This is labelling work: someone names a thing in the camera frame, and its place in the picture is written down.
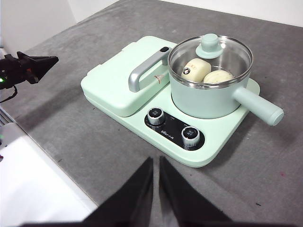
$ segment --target mint green pot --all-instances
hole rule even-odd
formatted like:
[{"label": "mint green pot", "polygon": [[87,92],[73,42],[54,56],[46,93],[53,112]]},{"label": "mint green pot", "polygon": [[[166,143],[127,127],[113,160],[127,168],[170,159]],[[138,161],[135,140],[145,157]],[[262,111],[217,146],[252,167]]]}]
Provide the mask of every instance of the mint green pot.
[{"label": "mint green pot", "polygon": [[[209,62],[212,71],[226,70],[234,78],[213,84],[186,80],[180,75],[193,58]],[[276,125],[284,116],[283,110],[246,89],[252,64],[252,52],[236,39],[214,34],[187,39],[168,55],[173,102],[187,115],[203,119],[226,116],[242,104],[268,125]]]}]

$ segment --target gray handle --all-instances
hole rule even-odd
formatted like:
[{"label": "gray handle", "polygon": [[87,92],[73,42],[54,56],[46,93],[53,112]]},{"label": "gray handle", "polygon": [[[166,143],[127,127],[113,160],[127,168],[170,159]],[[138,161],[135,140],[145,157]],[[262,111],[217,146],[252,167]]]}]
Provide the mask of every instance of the gray handle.
[{"label": "gray handle", "polygon": [[161,50],[159,50],[155,54],[153,54],[151,57],[149,57],[147,60],[145,60],[137,68],[135,68],[131,72],[131,74],[129,75],[129,78],[128,78],[129,90],[132,92],[140,91],[140,87],[139,87],[140,77],[160,60],[162,60],[163,65],[167,65],[168,64],[167,56],[170,53],[170,51],[171,51],[171,48],[165,46]]},{"label": "gray handle", "polygon": [[244,87],[238,88],[233,93],[233,97],[268,125],[277,125],[284,116],[284,111],[280,107]]}]

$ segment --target gray table surface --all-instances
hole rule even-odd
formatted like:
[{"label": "gray table surface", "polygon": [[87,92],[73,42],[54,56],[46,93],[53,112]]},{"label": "gray table surface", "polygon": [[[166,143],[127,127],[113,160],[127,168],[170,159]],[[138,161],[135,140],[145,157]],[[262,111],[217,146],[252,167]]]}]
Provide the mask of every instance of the gray table surface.
[{"label": "gray table surface", "polygon": [[[153,157],[150,226],[161,226],[158,180],[163,153],[94,108],[80,82],[90,69],[145,35],[178,43],[206,33],[235,37],[251,48],[251,77],[259,83],[261,96],[281,106],[285,117],[269,127],[248,114],[205,167],[169,161],[234,220],[303,226],[301,27],[156,0],[122,0],[27,51],[56,55],[60,61],[39,84],[18,85],[18,96],[2,108],[97,204]],[[1,97],[11,92],[4,90]]]}]

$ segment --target black control panel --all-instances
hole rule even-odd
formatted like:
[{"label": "black control panel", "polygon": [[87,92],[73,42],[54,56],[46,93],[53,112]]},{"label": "black control panel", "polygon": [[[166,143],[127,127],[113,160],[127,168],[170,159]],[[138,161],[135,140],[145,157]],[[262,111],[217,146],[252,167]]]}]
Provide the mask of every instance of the black control panel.
[{"label": "black control panel", "polygon": [[150,109],[144,119],[145,125],[185,150],[197,150],[204,145],[203,133],[159,107]]}]

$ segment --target black cable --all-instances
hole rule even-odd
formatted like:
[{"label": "black cable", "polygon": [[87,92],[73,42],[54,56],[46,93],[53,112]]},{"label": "black cable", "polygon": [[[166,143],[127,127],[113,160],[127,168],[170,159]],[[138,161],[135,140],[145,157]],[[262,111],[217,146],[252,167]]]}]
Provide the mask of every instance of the black cable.
[{"label": "black cable", "polygon": [[14,85],[14,89],[15,89],[15,91],[14,91],[13,95],[10,96],[10,97],[8,97],[8,98],[6,98],[6,99],[4,99],[4,100],[1,101],[0,103],[4,103],[5,101],[8,101],[8,100],[12,99],[13,97],[15,97],[15,96],[18,94],[18,91],[17,91],[17,88],[16,88],[15,85]]}]

